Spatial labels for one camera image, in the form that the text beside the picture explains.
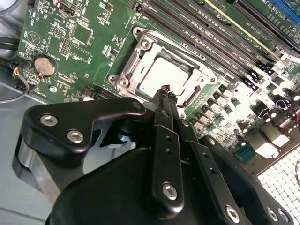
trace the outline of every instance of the black cable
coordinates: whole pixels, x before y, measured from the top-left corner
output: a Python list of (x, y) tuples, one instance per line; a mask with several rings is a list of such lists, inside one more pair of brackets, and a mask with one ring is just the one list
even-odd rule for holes
[(10, 38), (10, 37), (0, 37), (0, 43), (2, 44), (11, 44), (11, 45), (18, 45), (20, 40)]
[(8, 8), (0, 11), (0, 16), (5, 16), (6, 14), (9, 14), (13, 12), (18, 6), (22, 3), (22, 0), (15, 0), (15, 2), (9, 6)]
[(5, 17), (0, 16), (0, 23), (5, 26), (7, 29), (9, 29), (11, 32), (13, 32), (16, 36), (21, 36), (21, 31), (19, 28), (13, 26), (9, 20), (7, 20)]
[(0, 44), (0, 49), (17, 51), (18, 50), (18, 46), (17, 45)]
[(19, 68), (16, 67), (14, 68), (14, 74), (24, 83), (25, 85), (25, 90), (24, 92), (17, 96), (17, 97), (14, 97), (14, 98), (10, 98), (10, 99), (4, 99), (4, 100), (0, 100), (0, 104), (5, 104), (5, 103), (10, 103), (10, 102), (15, 102), (17, 100), (20, 100), (21, 98), (23, 98), (29, 91), (30, 87), (29, 87), (29, 84), (28, 82), (25, 80), (25, 78), (19, 73)]

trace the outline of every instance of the white mesh grille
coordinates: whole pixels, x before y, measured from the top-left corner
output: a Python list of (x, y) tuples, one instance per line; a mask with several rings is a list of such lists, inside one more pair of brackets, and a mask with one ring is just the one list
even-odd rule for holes
[(300, 147), (258, 176), (262, 186), (290, 213), (295, 225), (300, 224), (300, 187), (295, 178), (299, 158)]

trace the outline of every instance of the red wire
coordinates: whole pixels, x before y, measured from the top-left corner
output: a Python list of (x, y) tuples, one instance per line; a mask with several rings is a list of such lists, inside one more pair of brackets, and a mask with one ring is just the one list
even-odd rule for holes
[[(298, 130), (300, 132), (299, 116), (297, 115), (296, 111), (293, 109), (292, 106), (290, 106), (289, 109), (294, 113), (294, 116), (295, 116), (295, 119), (296, 119), (296, 124), (297, 124)], [(298, 161), (296, 162), (296, 165), (295, 165), (295, 178), (296, 178), (296, 181), (297, 181), (298, 185), (300, 186), (300, 180), (299, 180), (299, 176), (298, 176), (298, 164), (299, 163), (300, 163), (300, 159), (298, 159)]]
[(299, 180), (299, 176), (298, 176), (298, 164), (300, 163), (300, 159), (298, 159), (298, 161), (296, 162), (296, 166), (295, 166), (295, 178), (296, 181), (298, 183), (298, 185), (300, 186), (300, 180)]

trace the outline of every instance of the cable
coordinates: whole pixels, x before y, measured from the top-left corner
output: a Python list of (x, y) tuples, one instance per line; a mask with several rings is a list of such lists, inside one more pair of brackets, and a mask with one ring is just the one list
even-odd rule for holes
[(0, 49), (17, 51), (18, 46), (17, 45), (9, 45), (9, 44), (1, 44), (0, 43)]
[(300, 180), (299, 180), (299, 177), (298, 177), (298, 164), (300, 163), (300, 159), (298, 159), (298, 161), (296, 162), (296, 166), (295, 166), (295, 178), (296, 178), (296, 181), (298, 183), (298, 185), (300, 186)]
[[(284, 105), (285, 107), (281, 107), (281, 106), (279, 105), (280, 102), (282, 102), (283, 105)], [(288, 102), (286, 102), (286, 101), (284, 101), (284, 100), (282, 100), (282, 99), (278, 100), (278, 101), (275, 103), (275, 106), (276, 106), (277, 109), (284, 109), (284, 110), (286, 110), (286, 109), (289, 107), (289, 106), (288, 106)]]
[(0, 16), (5, 16), (8, 13), (13, 12), (21, 4), (22, 0), (15, 0), (15, 2), (8, 8), (0, 11)]
[(20, 42), (19, 39), (14, 39), (10, 37), (0, 37), (1, 44), (10, 44), (10, 45), (18, 45)]
[(295, 120), (296, 120), (296, 125), (298, 126), (298, 130), (299, 130), (299, 133), (300, 133), (300, 120), (299, 120), (299, 116), (296, 113), (296, 110), (294, 110), (294, 108), (291, 105), (289, 106), (289, 109), (294, 113), (294, 117), (295, 117)]
[(15, 35), (17, 35), (18, 37), (21, 36), (21, 31), (19, 28), (13, 26), (10, 21), (8, 21), (5, 17), (0, 16), (0, 23), (5, 26), (7, 29), (9, 29), (11, 32), (13, 32)]
[(19, 73), (19, 68), (18, 67), (14, 68), (14, 74), (24, 83), (24, 85), (25, 85), (25, 91), (21, 95), (15, 97), (15, 98), (0, 100), (0, 104), (10, 103), (10, 102), (15, 102), (17, 100), (20, 100), (21, 98), (23, 98), (28, 93), (28, 91), (30, 89), (28, 82)]

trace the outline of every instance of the capacitor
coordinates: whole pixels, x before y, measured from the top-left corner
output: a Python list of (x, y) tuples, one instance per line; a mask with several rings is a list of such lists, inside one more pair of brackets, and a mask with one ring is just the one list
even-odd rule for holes
[(220, 133), (220, 129), (216, 125), (211, 125), (210, 130), (213, 134), (218, 134)]
[(280, 88), (288, 88), (290, 86), (288, 81), (285, 81), (285, 80), (281, 79), (280, 77), (276, 78), (275, 84), (277, 84)]
[(235, 112), (230, 107), (225, 108), (225, 112), (230, 117), (235, 116)]
[(58, 65), (55, 59), (50, 56), (42, 55), (34, 60), (34, 69), (38, 76), (48, 77), (57, 72)]
[(235, 135), (235, 137), (241, 146), (245, 146), (247, 144), (247, 142), (241, 135)]
[(238, 126), (243, 133), (247, 133), (248, 129), (243, 123), (238, 123)]
[(300, 99), (300, 95), (291, 89), (286, 88), (283, 91), (288, 97), (292, 98), (294, 101), (298, 101)]
[(267, 88), (273, 95), (279, 95), (280, 93), (282, 93), (281, 89), (273, 84), (270, 84)]
[(263, 119), (264, 121), (266, 121), (266, 123), (269, 123), (269, 122), (271, 121), (271, 118), (270, 118), (268, 115), (264, 115), (264, 116), (262, 117), (262, 119)]
[(241, 109), (241, 107), (242, 107), (241, 102), (240, 102), (239, 100), (236, 100), (236, 99), (232, 101), (232, 104), (234, 105), (234, 107), (235, 107), (237, 110)]
[(221, 126), (225, 126), (227, 124), (227, 121), (225, 120), (225, 118), (223, 116), (220, 116), (218, 118), (218, 122), (220, 123)]
[(275, 117), (277, 116), (277, 113), (274, 112), (273, 110), (271, 110), (271, 111), (269, 112), (269, 115), (270, 115), (271, 118), (275, 118)]

